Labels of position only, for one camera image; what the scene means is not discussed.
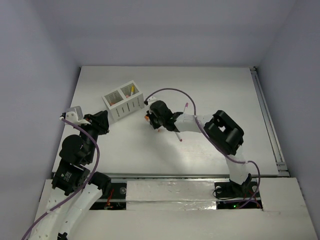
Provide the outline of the aluminium rail edge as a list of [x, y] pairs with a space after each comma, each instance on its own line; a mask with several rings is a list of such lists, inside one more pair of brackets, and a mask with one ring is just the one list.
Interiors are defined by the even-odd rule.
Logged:
[[280, 142], [275, 131], [275, 127], [268, 109], [268, 105], [262, 90], [259, 80], [258, 71], [256, 67], [250, 67], [252, 81], [255, 87], [256, 95], [258, 98], [259, 106], [262, 112], [263, 121], [268, 134], [269, 142], [272, 148], [273, 156], [278, 170], [278, 177], [290, 177], [290, 172], [285, 162]]
[[196, 178], [196, 179], [204, 179], [204, 178], [229, 178], [230, 176], [227, 174], [178, 174], [178, 175], [163, 175], [163, 174], [131, 174], [131, 173], [105, 173], [103, 174], [117, 179], [188, 179], [188, 178]]

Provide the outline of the pink capped white marker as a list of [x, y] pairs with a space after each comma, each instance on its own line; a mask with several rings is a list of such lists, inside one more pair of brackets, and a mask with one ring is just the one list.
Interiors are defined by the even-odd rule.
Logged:
[[178, 133], [178, 132], [176, 132], [176, 133], [175, 133], [175, 135], [177, 136], [177, 138], [178, 138], [178, 140], [179, 140], [180, 142], [182, 142], [182, 141], [183, 141], [183, 139], [181, 138], [181, 136], [179, 135], [179, 133]]

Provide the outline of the yellow capped white marker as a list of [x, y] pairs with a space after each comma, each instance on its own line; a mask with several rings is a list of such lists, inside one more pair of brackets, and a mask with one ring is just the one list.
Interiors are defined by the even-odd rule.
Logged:
[[135, 87], [132, 86], [132, 87], [131, 87], [131, 90], [130, 90], [130, 96], [132, 96], [134, 93], [135, 93]]

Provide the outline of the aluminium rail front edge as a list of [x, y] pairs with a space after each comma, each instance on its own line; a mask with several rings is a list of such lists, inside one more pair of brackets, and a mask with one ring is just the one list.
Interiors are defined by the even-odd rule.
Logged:
[[204, 178], [229, 178], [230, 176], [227, 174], [178, 174], [178, 175], [163, 175], [163, 174], [131, 174], [131, 173], [105, 173], [103, 174], [117, 179], [188, 179], [188, 178], [196, 178], [196, 179], [204, 179]]

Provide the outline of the aluminium rail right edge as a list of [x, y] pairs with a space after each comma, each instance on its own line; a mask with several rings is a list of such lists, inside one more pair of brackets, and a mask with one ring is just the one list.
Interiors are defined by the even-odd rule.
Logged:
[[275, 131], [275, 127], [268, 109], [268, 105], [262, 90], [259, 80], [258, 71], [256, 67], [250, 67], [252, 81], [255, 87], [256, 95], [258, 98], [259, 106], [262, 112], [263, 121], [268, 134], [269, 142], [272, 148], [273, 156], [278, 170], [278, 177], [290, 177], [290, 172], [285, 162], [280, 142]]

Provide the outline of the white two-compartment slotted holder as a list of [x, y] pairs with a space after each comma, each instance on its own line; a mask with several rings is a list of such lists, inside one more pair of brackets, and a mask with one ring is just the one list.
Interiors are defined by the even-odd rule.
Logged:
[[[132, 86], [134, 94], [126, 98]], [[145, 107], [143, 92], [133, 80], [103, 95], [102, 100], [115, 122]]]

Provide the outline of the white foam base cover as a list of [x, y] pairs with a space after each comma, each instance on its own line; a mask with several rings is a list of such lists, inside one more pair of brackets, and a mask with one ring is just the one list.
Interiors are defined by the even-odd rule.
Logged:
[[45, 183], [33, 240], [315, 240], [295, 178], [262, 178], [259, 204], [220, 209], [217, 179], [129, 180], [124, 210], [93, 210], [102, 189], [89, 184], [67, 200]]

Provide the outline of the purple capped white marker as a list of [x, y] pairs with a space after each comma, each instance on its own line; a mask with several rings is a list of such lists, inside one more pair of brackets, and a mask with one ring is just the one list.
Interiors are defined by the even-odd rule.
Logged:
[[184, 109], [183, 109], [183, 113], [185, 113], [185, 112], [186, 112], [186, 110], [187, 110], [188, 106], [189, 106], [189, 103], [188, 103], [188, 102], [186, 102], [186, 104], [185, 104], [185, 106], [184, 106]]

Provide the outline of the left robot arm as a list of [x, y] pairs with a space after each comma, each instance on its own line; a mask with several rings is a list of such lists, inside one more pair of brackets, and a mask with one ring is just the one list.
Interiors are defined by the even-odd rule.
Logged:
[[71, 204], [56, 239], [70, 240], [76, 226], [96, 200], [113, 192], [109, 176], [86, 168], [91, 163], [99, 163], [94, 160], [94, 157], [100, 157], [97, 141], [99, 136], [109, 132], [109, 121], [106, 110], [83, 115], [79, 106], [68, 109], [61, 120], [79, 130], [78, 134], [71, 134], [62, 141], [61, 160], [52, 180], [52, 188], [62, 190], [66, 197], [60, 206]]

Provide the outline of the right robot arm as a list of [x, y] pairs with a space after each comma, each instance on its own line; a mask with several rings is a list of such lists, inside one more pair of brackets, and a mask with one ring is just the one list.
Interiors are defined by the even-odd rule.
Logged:
[[191, 115], [172, 112], [162, 100], [150, 97], [144, 101], [148, 107], [146, 118], [154, 129], [160, 127], [174, 133], [202, 133], [225, 157], [229, 170], [229, 183], [217, 191], [221, 198], [243, 197], [249, 189], [252, 175], [246, 161], [237, 151], [244, 143], [244, 131], [223, 110], [212, 115]]

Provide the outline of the orange capped white marker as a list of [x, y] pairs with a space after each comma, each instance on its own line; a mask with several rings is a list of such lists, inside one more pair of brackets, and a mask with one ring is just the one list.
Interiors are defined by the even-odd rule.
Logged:
[[160, 131], [160, 127], [161, 127], [161, 126], [160, 126], [158, 123], [156, 123], [154, 120], [152, 120], [148, 115], [145, 115], [144, 118], [145, 118], [145, 120], [151, 125], [151, 127], [152, 127], [155, 131], [157, 131], [157, 132]]

